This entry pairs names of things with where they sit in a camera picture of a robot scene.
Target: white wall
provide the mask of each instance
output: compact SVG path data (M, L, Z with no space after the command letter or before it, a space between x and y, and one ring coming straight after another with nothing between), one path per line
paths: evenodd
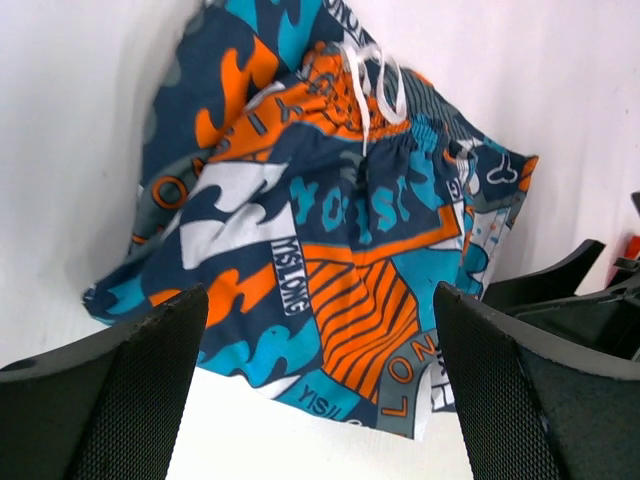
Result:
M195 0L0 2L0 365L101 327L81 290L122 258L145 109ZM541 161L498 271L639 230L640 2L349 2L495 140ZM584 290L602 287L607 250ZM198 370L170 478L470 478L427 444L319 420Z

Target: graphic print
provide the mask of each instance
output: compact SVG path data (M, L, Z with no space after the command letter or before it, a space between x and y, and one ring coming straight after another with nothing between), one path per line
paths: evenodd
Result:
M198 366L312 415L422 438L431 411L455 408L435 287L482 295L537 157L486 137L406 69L383 79L388 99L404 84L405 121L366 96L363 156L364 107L333 42L372 39L346 4L210 3L147 118L131 254L85 305L112 325L200 283Z

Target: striped pattern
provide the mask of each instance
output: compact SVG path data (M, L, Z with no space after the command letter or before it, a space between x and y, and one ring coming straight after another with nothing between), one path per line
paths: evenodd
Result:
M460 115L458 110L445 102L436 93L433 86L424 83L416 73L408 69L402 69L402 80L404 81L410 117L423 113L429 118L442 120L448 125L451 136L455 140L471 138L466 127L458 121L457 117ZM398 75L392 68L389 68L385 70L384 83L384 93L387 100L395 99L397 91Z
M307 262L325 372L372 402L385 361L419 331L417 302L389 259Z

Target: drawstring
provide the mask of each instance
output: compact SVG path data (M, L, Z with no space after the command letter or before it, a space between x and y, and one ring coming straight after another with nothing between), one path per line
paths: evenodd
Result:
M365 95L371 93L371 81L365 62L373 59L380 64L380 74L378 75L378 83L376 85L376 98L378 100L378 108L382 116L392 125L399 125L407 119L407 99L404 91L404 81L402 80L402 72L398 63L391 57L385 56L380 47L376 44L370 44L363 47L359 51L352 45L341 45L340 49L346 60L346 67L351 72L351 81L358 109L362 117L362 130L364 133L364 142L362 144L362 155L367 155L367 141L369 139L369 130L371 129L371 112ZM384 95L384 69L386 64L395 67L398 75L398 92L396 95L395 106L393 110L387 98Z

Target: black mesh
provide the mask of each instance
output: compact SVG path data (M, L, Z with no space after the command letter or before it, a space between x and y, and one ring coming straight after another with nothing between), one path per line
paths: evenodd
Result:
M70 478L166 477L204 327L185 319L203 303L170 305L119 349Z
M640 478L640 381L589 375L526 349L521 358L571 477Z
M84 355L75 368L33 378L6 380L37 360L0 371L0 479L64 477L114 357Z
M438 287L435 314L475 478L560 479L514 342L448 289Z

